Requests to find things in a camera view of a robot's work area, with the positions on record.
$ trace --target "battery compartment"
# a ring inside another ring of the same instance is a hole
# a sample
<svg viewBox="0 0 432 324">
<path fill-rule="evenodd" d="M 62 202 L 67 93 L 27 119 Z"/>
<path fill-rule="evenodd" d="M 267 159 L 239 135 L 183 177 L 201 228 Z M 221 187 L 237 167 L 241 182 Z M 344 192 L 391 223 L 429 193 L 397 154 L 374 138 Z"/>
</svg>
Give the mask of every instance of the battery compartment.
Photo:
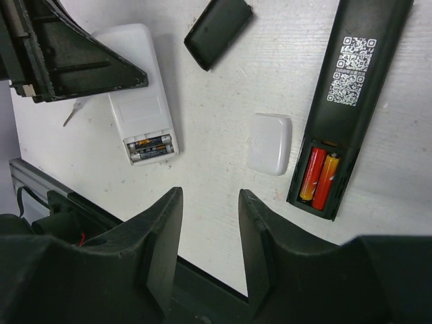
<svg viewBox="0 0 432 324">
<path fill-rule="evenodd" d="M 133 165 L 168 159 L 176 154 L 170 130 L 128 138 L 124 140 L 124 146 Z"/>
<path fill-rule="evenodd" d="M 318 212 L 324 211 L 334 187 L 334 180 L 338 178 L 341 159 L 342 154 L 337 144 L 322 142 L 317 145 L 314 141 L 309 150 L 308 165 L 299 179 L 302 185 L 297 201 Z M 336 196 L 339 194 L 342 194 L 341 190 L 338 190 Z"/>
<path fill-rule="evenodd" d="M 324 162 L 319 170 L 319 179 L 316 183 L 317 186 L 319 184 L 319 180 L 321 179 L 321 174 L 327 156 L 334 153 L 339 159 L 333 181 L 329 187 L 327 199 L 325 200 L 325 204 L 323 205 L 322 209 L 314 208 L 313 198 L 310 200 L 304 200 L 301 197 L 304 180 L 308 173 L 308 164 L 314 149 L 325 151 Z M 313 215 L 324 219 L 334 220 L 339 209 L 340 201 L 348 184 L 348 180 L 350 179 L 350 174 L 354 167 L 358 152 L 359 149 L 354 150 L 334 142 L 328 142 L 317 138 L 310 138 L 307 140 L 305 138 L 296 169 L 294 170 L 292 185 L 288 193 L 287 201 L 294 206 L 307 211 L 308 213 L 312 213 Z"/>
</svg>

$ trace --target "battery cover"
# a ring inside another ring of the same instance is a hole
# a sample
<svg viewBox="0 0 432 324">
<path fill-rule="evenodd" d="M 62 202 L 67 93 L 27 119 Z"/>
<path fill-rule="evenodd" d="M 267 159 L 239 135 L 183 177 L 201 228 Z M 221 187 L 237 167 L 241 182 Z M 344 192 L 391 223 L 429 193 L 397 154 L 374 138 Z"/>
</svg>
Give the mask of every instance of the battery cover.
<svg viewBox="0 0 432 324">
<path fill-rule="evenodd" d="M 244 0 L 211 0 L 184 44 L 199 66 L 209 71 L 252 17 Z"/>
<path fill-rule="evenodd" d="M 273 176 L 283 175 L 290 160 L 291 137 L 289 117 L 255 114 L 250 127 L 248 167 Z"/>
</svg>

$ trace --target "black plastic bracket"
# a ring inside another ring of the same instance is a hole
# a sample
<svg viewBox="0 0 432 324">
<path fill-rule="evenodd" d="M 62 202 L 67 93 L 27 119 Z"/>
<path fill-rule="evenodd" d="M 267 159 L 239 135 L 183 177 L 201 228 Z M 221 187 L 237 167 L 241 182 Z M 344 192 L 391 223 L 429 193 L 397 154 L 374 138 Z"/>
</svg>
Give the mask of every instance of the black plastic bracket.
<svg viewBox="0 0 432 324">
<path fill-rule="evenodd" d="M 35 103 L 149 85 L 146 72 L 79 27 L 58 0 L 0 0 L 0 78 Z"/>
<path fill-rule="evenodd" d="M 430 237 L 360 236 L 337 246 L 274 213 L 251 191 L 241 190 L 247 299 L 176 258 L 180 188 L 125 223 L 113 221 L 112 215 L 76 194 L 72 199 L 50 192 L 49 198 L 54 213 L 93 213 L 108 230 L 79 248 L 46 235 L 0 235 L 2 323 L 432 320 Z M 2 216 L 0 225 L 11 221 L 11 215 Z"/>
</svg>

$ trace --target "red battery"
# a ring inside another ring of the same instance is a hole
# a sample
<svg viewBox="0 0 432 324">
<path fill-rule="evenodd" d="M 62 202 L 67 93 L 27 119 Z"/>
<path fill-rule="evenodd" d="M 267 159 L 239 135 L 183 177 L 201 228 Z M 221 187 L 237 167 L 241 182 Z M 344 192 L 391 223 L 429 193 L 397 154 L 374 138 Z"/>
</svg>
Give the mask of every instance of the red battery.
<svg viewBox="0 0 432 324">
<path fill-rule="evenodd" d="M 310 154 L 308 167 L 304 174 L 302 190 L 300 191 L 300 198 L 304 201 L 310 201 L 313 198 L 315 189 L 317 188 L 319 176 L 323 169 L 323 164 L 327 151 L 320 148 L 312 148 Z"/>
<path fill-rule="evenodd" d="M 333 179 L 335 177 L 336 171 L 338 170 L 339 161 L 340 158 L 335 153 L 328 154 L 328 156 L 325 158 L 317 191 L 315 192 L 312 201 L 312 207 L 318 209 L 319 211 L 322 211 L 325 207 L 331 185 L 333 184 Z"/>
</svg>

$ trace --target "key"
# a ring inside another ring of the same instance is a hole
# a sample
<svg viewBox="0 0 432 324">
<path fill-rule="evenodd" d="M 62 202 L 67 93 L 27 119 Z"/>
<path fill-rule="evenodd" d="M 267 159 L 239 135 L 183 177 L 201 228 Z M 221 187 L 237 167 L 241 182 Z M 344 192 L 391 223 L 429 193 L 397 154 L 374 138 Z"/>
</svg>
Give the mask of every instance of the key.
<svg viewBox="0 0 432 324">
<path fill-rule="evenodd" d="M 86 102 L 89 99 L 90 99 L 90 97 L 84 97 L 84 98 L 76 99 L 76 102 L 74 103 L 74 108 L 70 112 L 69 116 L 66 118 L 66 120 L 63 124 L 63 127 L 65 127 L 70 122 L 72 117 L 75 116 L 75 114 L 78 112 L 78 110 L 83 108 L 83 106 L 86 104 Z"/>
</svg>

